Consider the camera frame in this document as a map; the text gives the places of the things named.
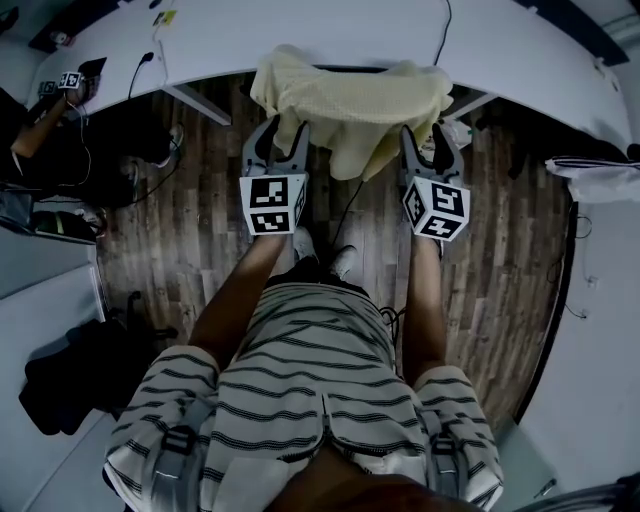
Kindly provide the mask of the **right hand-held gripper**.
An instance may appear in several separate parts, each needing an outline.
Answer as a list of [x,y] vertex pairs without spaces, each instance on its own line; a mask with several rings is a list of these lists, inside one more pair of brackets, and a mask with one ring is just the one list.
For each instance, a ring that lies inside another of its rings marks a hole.
[[412,130],[400,130],[402,169],[406,191],[404,211],[416,236],[442,242],[455,239],[467,226],[470,216],[470,191],[463,187],[464,159],[457,145],[440,124],[432,129],[436,174],[426,171]]

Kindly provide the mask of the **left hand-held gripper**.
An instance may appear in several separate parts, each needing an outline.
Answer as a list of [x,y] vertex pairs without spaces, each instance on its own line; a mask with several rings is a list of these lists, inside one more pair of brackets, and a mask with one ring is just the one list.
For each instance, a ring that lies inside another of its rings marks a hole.
[[246,170],[239,179],[242,208],[252,236],[293,234],[306,202],[310,127],[303,122],[296,132],[288,162],[291,169],[267,167],[280,116],[261,123],[243,145]]

